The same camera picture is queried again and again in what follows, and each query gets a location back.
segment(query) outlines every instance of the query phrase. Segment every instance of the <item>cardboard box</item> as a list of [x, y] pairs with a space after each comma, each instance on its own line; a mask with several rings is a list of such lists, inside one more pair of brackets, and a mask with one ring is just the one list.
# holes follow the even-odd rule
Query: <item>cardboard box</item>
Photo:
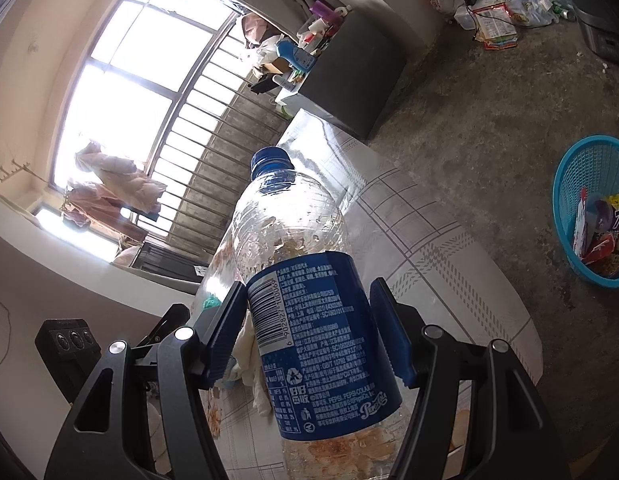
[[290, 63], [282, 57], [277, 57], [271, 63], [265, 63], [263, 69], [271, 74], [284, 74], [285, 72], [289, 72]]

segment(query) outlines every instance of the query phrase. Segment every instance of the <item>blue spray bottle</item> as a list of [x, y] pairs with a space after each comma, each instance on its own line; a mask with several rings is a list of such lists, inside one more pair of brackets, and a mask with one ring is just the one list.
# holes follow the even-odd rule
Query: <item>blue spray bottle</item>
[[302, 73], [309, 72], [317, 60], [312, 54], [305, 52], [287, 39], [276, 44], [276, 53]]

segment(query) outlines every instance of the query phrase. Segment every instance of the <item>speaker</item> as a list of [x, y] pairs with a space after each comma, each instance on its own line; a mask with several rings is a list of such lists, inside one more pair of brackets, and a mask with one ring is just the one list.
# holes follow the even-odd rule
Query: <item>speaker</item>
[[101, 347], [87, 322], [84, 319], [46, 319], [34, 343], [67, 402], [74, 402], [101, 357]]

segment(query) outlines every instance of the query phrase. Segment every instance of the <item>blue basket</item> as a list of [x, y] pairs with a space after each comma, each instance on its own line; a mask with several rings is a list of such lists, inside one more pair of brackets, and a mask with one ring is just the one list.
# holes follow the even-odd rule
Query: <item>blue basket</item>
[[610, 280], [592, 272], [574, 254], [572, 240], [580, 190], [605, 196], [619, 193], [619, 140], [596, 135], [579, 140], [560, 161], [552, 193], [554, 225], [569, 264], [582, 278], [596, 285], [619, 288], [619, 278]]

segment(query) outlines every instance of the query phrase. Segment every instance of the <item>blue bottle cap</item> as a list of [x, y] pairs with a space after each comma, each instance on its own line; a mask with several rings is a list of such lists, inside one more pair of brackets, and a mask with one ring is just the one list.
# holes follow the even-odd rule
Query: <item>blue bottle cap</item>
[[267, 146], [254, 153], [252, 157], [252, 180], [266, 171], [293, 170], [289, 155], [278, 146]]

